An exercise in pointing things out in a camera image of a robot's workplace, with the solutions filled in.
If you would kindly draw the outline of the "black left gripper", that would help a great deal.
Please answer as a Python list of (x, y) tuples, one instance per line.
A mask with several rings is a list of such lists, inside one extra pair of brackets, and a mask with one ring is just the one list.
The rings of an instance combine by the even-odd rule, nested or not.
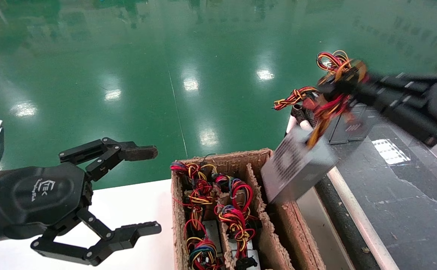
[[(88, 207), (90, 181), (98, 181), (122, 161), (157, 157), (154, 145), (137, 146), (104, 137), (59, 153), (54, 167), (25, 167), (0, 171), (0, 241), (37, 238), (31, 249), (43, 257), (98, 266), (112, 253), (132, 249), (143, 236), (159, 234), (158, 222), (109, 229)], [(85, 171), (76, 167), (92, 161)], [(85, 224), (100, 240), (89, 248), (55, 242), (57, 236)]]

